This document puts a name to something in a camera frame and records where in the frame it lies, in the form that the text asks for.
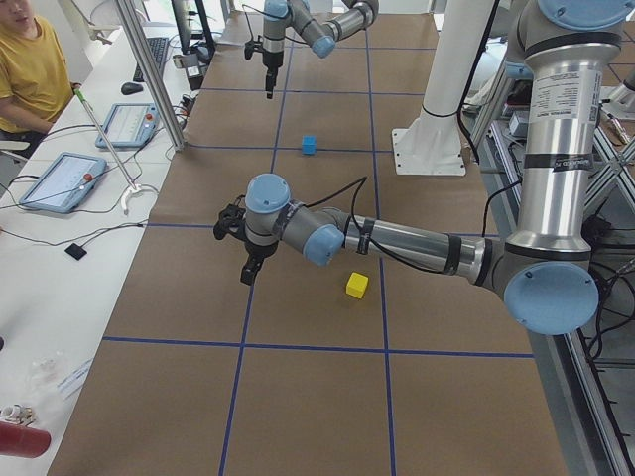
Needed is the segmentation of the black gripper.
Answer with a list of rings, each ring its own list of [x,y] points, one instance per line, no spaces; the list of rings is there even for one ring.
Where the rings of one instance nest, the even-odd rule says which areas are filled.
[[[240,274],[240,282],[244,285],[253,285],[260,272],[263,260],[273,256],[276,252],[276,243],[259,245],[251,241],[245,243],[245,249],[249,257],[243,265]]]
[[[275,74],[282,67],[282,52],[263,51],[263,65],[266,66],[265,76],[266,98],[272,99],[275,90]]]

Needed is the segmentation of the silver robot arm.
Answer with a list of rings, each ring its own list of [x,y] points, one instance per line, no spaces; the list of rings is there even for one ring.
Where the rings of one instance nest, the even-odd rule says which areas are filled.
[[[378,1],[344,1],[347,11],[320,23],[311,13],[307,1],[266,1],[263,13],[263,33],[256,43],[266,67],[265,92],[272,99],[278,71],[284,62],[284,46],[289,28],[320,59],[326,58],[336,43],[369,28],[379,13]]]
[[[581,227],[601,78],[634,5],[512,3],[505,58],[531,72],[532,93],[521,174],[506,189],[520,201],[506,237],[481,230],[492,221],[487,191],[478,164],[461,154],[457,122],[499,7],[449,3],[422,103],[402,132],[388,134],[388,151],[374,153],[368,178],[353,178],[343,158],[317,166],[291,154],[249,181],[236,225],[247,252],[242,283],[253,285],[276,251],[291,270],[277,270],[267,291],[352,254],[402,265],[405,294],[439,291],[455,310],[485,290],[540,334],[566,334],[596,316],[601,297]]]

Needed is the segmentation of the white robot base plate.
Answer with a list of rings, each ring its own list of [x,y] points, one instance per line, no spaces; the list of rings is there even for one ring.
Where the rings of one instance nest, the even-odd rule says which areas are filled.
[[[393,129],[395,171],[401,176],[456,176],[466,174],[458,132],[432,134]]]

